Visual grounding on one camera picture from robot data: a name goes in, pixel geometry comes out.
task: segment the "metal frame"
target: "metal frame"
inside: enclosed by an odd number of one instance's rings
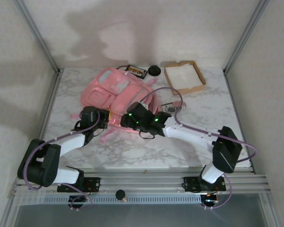
[[[22,0],[13,0],[15,6],[17,7],[19,13],[21,14],[22,18],[24,19],[24,21],[26,22],[29,30],[31,31],[32,35],[34,36],[37,44],[39,45],[41,51],[44,53],[46,59],[48,60],[48,62],[51,64],[53,70],[58,74],[59,73],[59,68],[57,66],[57,64],[55,63],[51,53],[49,52],[45,42],[42,39],[42,36],[38,30],[38,28],[36,27],[32,17],[30,16],[24,2]]]
[[[200,204],[201,196],[194,194],[177,194],[177,195],[127,195],[126,202],[120,202],[115,195],[99,195],[93,197],[93,205],[133,205],[133,204]],[[69,202],[69,195],[51,194],[45,197],[46,205],[65,205]],[[85,202],[76,202],[76,204],[85,204]]]
[[[58,75],[55,78],[54,85],[52,86],[52,90],[50,92],[50,96],[49,96],[48,101],[47,101],[47,105],[46,105],[46,108],[45,108],[45,111],[44,111],[44,115],[42,117],[40,129],[39,129],[39,133],[38,133],[39,139],[43,139],[44,136],[45,136],[45,132],[46,132],[46,129],[47,129],[47,125],[48,125],[50,116],[51,116],[52,108],[53,108],[54,101],[55,101],[55,98],[56,98],[56,94],[57,94],[57,91],[58,91],[58,88],[59,88],[59,85],[60,85],[62,74],[63,74],[63,70],[60,70],[60,72],[58,73]]]
[[[227,89],[229,91],[229,95],[231,96],[231,103],[232,103],[233,109],[235,111],[237,121],[239,123],[239,128],[240,128],[240,132],[241,132],[242,138],[243,138],[244,141],[246,141],[246,138],[245,138],[245,135],[244,135],[244,131],[242,129],[242,124],[241,124],[241,121],[240,121],[240,118],[239,118],[239,114],[238,114],[238,111],[237,111],[237,107],[236,107],[236,104],[235,104],[235,101],[234,101],[234,98],[233,98],[233,95],[232,95],[231,87],[229,85],[227,77],[225,76],[224,78],[225,78],[225,82],[226,82],[226,85],[227,85]],[[247,154],[250,156],[250,148],[249,147],[247,147]],[[252,167],[253,172],[256,174],[257,172],[255,170],[255,167],[254,167],[252,159],[250,159],[250,163],[251,163],[251,167]]]
[[[22,0],[13,0],[17,9],[19,10],[21,16],[24,21],[27,23],[30,31],[32,32],[36,42],[38,43],[40,49],[44,53],[46,59],[50,62],[53,70],[56,72],[57,78],[55,79],[53,89],[50,94],[50,98],[48,100],[48,105],[44,111],[44,117],[42,120],[42,125],[39,130],[39,138],[43,138],[48,121],[50,118],[50,114],[52,111],[52,107],[54,104],[54,100],[56,97],[56,92],[60,84],[60,80],[62,77],[62,71],[57,67],[53,57],[51,56],[48,48],[46,47],[33,19],[31,18],[27,8],[25,7]],[[267,6],[269,0],[260,0],[255,11],[252,14],[247,26],[245,27],[239,42],[237,43],[225,69],[223,70],[224,75],[227,76],[231,68],[233,67],[235,61],[237,60],[239,54],[241,53],[246,41],[248,40],[251,32],[253,31],[256,23],[261,17],[265,7]],[[240,130],[241,124],[238,118],[237,111],[235,109],[237,119],[239,121]],[[194,197],[198,197],[198,194],[185,192],[181,187],[181,183],[183,182],[184,176],[198,176],[201,172],[201,168],[152,168],[152,169],[104,169],[104,168],[96,168],[90,169],[85,168],[82,169],[85,172],[86,177],[101,177],[100,191],[98,195],[102,198],[112,197],[116,190],[122,188],[129,195],[132,195],[133,198],[140,195],[145,195],[147,197],[164,197],[170,196],[173,197],[186,197],[187,195],[191,195]],[[273,201],[271,199],[270,189],[267,183],[267,179],[265,175],[256,175],[254,174],[254,169],[252,167],[238,167],[235,170],[235,173],[228,176],[233,185],[233,193],[259,193],[260,201],[262,204],[263,212],[267,221],[268,226],[281,226],[280,221],[278,219],[277,212],[275,210]],[[226,192],[229,193],[229,184],[226,183]],[[19,204],[15,200],[15,196],[17,192],[26,193],[28,192],[26,185],[23,180],[16,180],[14,184],[14,188],[12,190],[8,205],[4,212],[0,227],[4,226],[13,226],[16,221]],[[50,186],[43,191],[46,198],[64,198],[65,196],[69,196],[69,193],[60,193],[56,191],[56,186]],[[52,201],[53,204],[61,203],[61,200],[57,199]]]
[[[99,194],[115,194],[123,189],[130,195],[162,195],[162,194],[183,194],[185,192],[181,184],[185,176],[199,176],[202,168],[82,168],[85,177],[100,177]],[[252,173],[251,167],[238,167],[233,174],[228,175],[233,188],[233,193],[269,193],[270,189],[265,175]],[[23,180],[16,180],[16,190],[25,190],[27,186]],[[57,192],[57,186],[49,186],[47,192],[54,194],[67,194]],[[228,194],[229,184],[226,182],[226,191],[221,194]]]
[[[269,3],[269,0],[260,0],[255,11],[251,15],[251,18],[249,19],[246,27],[244,28],[244,31],[235,47],[233,50],[231,57],[229,58],[223,72],[224,75],[227,76],[230,70],[232,69],[234,63],[238,59],[240,53],[242,52],[247,40],[249,39],[252,31],[254,30],[257,22],[259,21],[260,17],[262,16],[262,13],[264,12],[267,4]]]

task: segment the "mounting plate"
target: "mounting plate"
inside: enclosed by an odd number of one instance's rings
[[[80,190],[83,192],[99,192],[100,188],[100,177],[85,177],[84,186]],[[72,188],[69,188],[65,185],[58,186],[57,192],[77,192]]]
[[[184,182],[182,183],[182,187],[184,188],[185,192],[216,192],[216,191],[226,191],[225,181],[223,177],[219,177],[214,184],[206,185],[206,187],[202,187],[200,182],[198,181],[197,176],[186,176],[183,177]]]

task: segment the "pink backpack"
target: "pink backpack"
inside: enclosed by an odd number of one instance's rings
[[[109,123],[111,130],[105,133],[101,142],[105,142],[105,137],[116,129],[136,132],[123,128],[120,125],[121,117],[126,113],[127,108],[134,102],[139,102],[148,93],[153,91],[150,87],[157,79],[152,79],[148,84],[144,84],[133,74],[117,70],[114,68],[104,69],[89,84],[81,96],[81,104],[85,106],[95,106],[111,111]],[[156,94],[150,95],[142,102],[154,114],[161,110]]]

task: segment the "black puck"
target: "black puck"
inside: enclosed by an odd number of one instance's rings
[[[161,73],[161,69],[156,65],[150,66],[148,69],[148,74],[150,74],[153,77],[160,75],[160,73]]]
[[[118,190],[115,193],[115,197],[117,198],[117,200],[123,200],[125,198],[125,192],[123,190]]]

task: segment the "white marble table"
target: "white marble table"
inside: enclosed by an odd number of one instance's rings
[[[80,96],[91,80],[102,68],[65,68],[59,85],[45,139],[68,133],[78,119],[82,107]],[[238,139],[242,139],[239,124],[231,103],[227,85],[219,68],[201,68],[207,87],[201,92],[183,96],[187,108],[179,114],[179,119],[196,125],[221,129],[229,126]],[[145,81],[153,77],[147,75]],[[153,88],[168,86],[163,71]],[[158,92],[161,103],[177,101],[171,91]],[[240,158],[247,157],[245,148]],[[100,136],[87,146],[76,149],[63,157],[60,162],[77,168],[160,168],[160,167],[202,167],[210,162],[212,154],[202,147],[173,138],[157,136],[153,140],[143,140],[135,133],[114,132],[105,144]],[[237,166],[250,166],[249,161]]]

